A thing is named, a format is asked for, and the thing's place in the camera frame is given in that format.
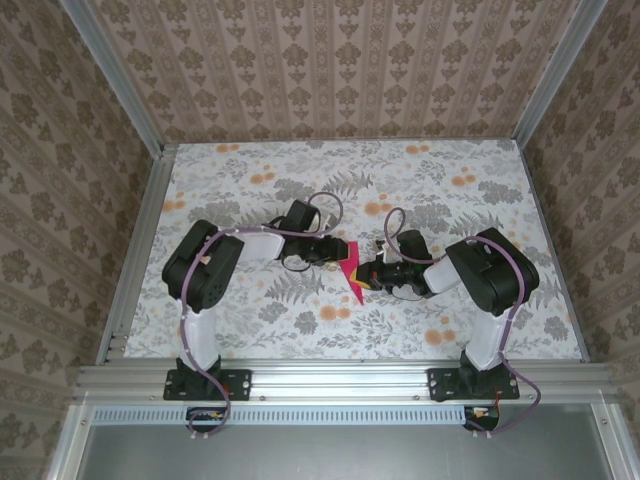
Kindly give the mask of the aluminium lower frame rail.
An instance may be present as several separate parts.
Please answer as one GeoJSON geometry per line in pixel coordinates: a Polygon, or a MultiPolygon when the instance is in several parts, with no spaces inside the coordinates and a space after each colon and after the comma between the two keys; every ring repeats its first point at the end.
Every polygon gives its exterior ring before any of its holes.
{"type": "Polygon", "coordinates": [[[600,402],[591,408],[612,479],[640,480],[640,458],[620,406],[600,402]]]}
{"type": "Polygon", "coordinates": [[[94,407],[71,405],[46,480],[76,480],[87,445],[94,407]]]}

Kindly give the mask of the grey metal panel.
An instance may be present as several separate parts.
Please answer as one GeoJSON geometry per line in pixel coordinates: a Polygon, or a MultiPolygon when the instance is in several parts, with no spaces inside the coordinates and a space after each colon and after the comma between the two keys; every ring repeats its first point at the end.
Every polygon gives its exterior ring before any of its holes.
{"type": "Polygon", "coordinates": [[[613,480],[577,417],[491,439],[460,427],[98,427],[79,480],[613,480]]]}

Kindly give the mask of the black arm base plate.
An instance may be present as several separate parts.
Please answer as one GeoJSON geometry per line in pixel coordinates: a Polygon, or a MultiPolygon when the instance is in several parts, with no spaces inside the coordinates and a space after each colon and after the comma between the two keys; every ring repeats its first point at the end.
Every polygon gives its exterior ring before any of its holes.
{"type": "MultiPolygon", "coordinates": [[[[230,400],[248,401],[252,388],[252,372],[244,369],[222,369],[210,376],[217,379],[230,400]]],[[[166,401],[222,401],[219,389],[202,374],[190,369],[170,370],[163,390],[166,401]]]]}
{"type": "Polygon", "coordinates": [[[432,368],[426,372],[426,375],[429,396],[436,402],[520,398],[516,377],[504,366],[484,371],[462,366],[432,368]]]}

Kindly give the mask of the aluminium frame post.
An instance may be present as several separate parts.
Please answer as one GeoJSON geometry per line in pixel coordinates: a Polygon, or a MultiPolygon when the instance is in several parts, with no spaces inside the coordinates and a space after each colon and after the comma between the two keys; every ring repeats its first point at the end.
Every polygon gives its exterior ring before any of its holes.
{"type": "Polygon", "coordinates": [[[133,76],[118,57],[106,29],[100,25],[88,0],[60,0],[60,2],[150,155],[154,160],[159,159],[165,144],[162,135],[144,106],[143,98],[135,88],[133,76]]]}
{"type": "Polygon", "coordinates": [[[569,73],[585,41],[606,6],[607,0],[580,0],[547,68],[527,103],[512,139],[524,148],[532,138],[554,96],[569,73]]]}

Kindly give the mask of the wide aluminium cross rail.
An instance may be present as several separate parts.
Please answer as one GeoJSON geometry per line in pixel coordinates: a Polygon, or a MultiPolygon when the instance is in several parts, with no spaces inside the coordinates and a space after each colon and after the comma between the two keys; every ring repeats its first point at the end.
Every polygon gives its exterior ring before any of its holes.
{"type": "MultiPolygon", "coordinates": [[[[229,361],[247,369],[253,403],[409,403],[428,402],[439,383],[431,371],[453,368],[451,361],[229,361]]],[[[515,362],[547,403],[591,403],[611,395],[602,364],[554,361],[515,362]]],[[[152,404],[162,400],[171,363],[162,359],[112,361],[83,367],[74,396],[96,404],[152,404]]]]}

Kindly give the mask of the pink square paper sheet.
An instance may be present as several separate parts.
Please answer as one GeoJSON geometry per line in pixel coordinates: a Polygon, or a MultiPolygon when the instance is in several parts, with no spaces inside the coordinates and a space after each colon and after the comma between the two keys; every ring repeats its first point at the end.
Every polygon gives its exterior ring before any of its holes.
{"type": "Polygon", "coordinates": [[[359,266],[359,247],[356,241],[350,241],[347,243],[348,256],[345,260],[339,262],[342,273],[351,288],[356,300],[360,305],[364,304],[364,298],[362,293],[362,287],[355,280],[352,279],[352,275],[356,272],[359,266]]]}

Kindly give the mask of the aluminium table side rail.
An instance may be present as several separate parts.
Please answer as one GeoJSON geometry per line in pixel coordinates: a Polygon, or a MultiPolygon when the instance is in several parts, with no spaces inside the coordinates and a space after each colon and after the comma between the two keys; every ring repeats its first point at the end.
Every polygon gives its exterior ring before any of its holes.
{"type": "Polygon", "coordinates": [[[177,150],[177,144],[166,145],[152,164],[97,353],[97,366],[122,358],[126,351],[177,150]]]}

